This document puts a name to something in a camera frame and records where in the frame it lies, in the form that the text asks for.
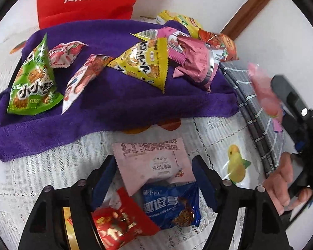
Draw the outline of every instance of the blue snack package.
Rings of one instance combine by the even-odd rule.
[[[142,188],[144,212],[161,229],[199,226],[199,188],[196,182],[164,187],[146,184]]]

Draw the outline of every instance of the human hand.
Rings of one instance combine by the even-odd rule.
[[[285,207],[290,205],[290,196],[287,185],[293,181],[293,168],[291,164],[291,155],[284,152],[281,156],[279,167],[270,174],[264,181],[263,187],[266,188],[272,202],[274,203],[279,215],[285,211]],[[310,199],[313,191],[310,188],[304,188],[299,193],[298,199],[293,202],[287,210],[293,210],[301,203]]]

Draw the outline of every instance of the yellow pear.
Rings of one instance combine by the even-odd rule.
[[[227,173],[230,180],[234,182],[241,182],[245,178],[246,169],[242,164],[242,157],[239,152],[232,153],[229,157],[229,163],[227,166]]]
[[[240,153],[240,150],[237,145],[230,145],[228,148],[228,159],[230,159],[234,153]]]

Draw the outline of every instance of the folded cloth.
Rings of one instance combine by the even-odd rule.
[[[166,26],[188,33],[176,21],[169,21]],[[88,44],[70,67],[54,71],[58,91],[63,94],[67,82],[91,54],[118,57],[140,41],[130,33],[162,27],[122,20],[61,24],[34,33],[22,51],[22,60],[45,33],[49,49],[74,40]],[[9,87],[0,94],[0,159],[5,162],[38,154],[97,131],[132,129],[174,118],[229,117],[238,112],[236,93],[220,72],[207,94],[183,78],[172,79],[175,66],[178,65],[169,66],[164,95],[146,82],[106,67],[63,115],[62,104],[35,116],[7,114]]]
[[[274,172],[283,151],[284,132],[276,132],[273,118],[260,106],[248,70],[232,62],[221,62],[219,68],[238,94],[240,111],[248,125],[261,157],[266,176]]]

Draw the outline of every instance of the metal screw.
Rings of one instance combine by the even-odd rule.
[[[87,183],[86,180],[79,180],[79,181],[78,181],[78,186],[79,186],[79,187],[85,186],[86,183]]]
[[[263,186],[258,186],[257,187],[257,190],[260,192],[260,193],[264,193],[265,192],[265,188]]]
[[[230,180],[223,180],[223,184],[225,186],[231,186],[232,185],[232,181],[230,181]]]
[[[307,108],[304,108],[304,109],[301,111],[301,115],[304,117],[304,116],[307,115],[307,112],[308,112]]]
[[[50,185],[45,186],[45,188],[43,189],[43,191],[44,191],[45,193],[48,193],[48,192],[50,192],[51,190],[52,190],[52,186],[50,186]]]

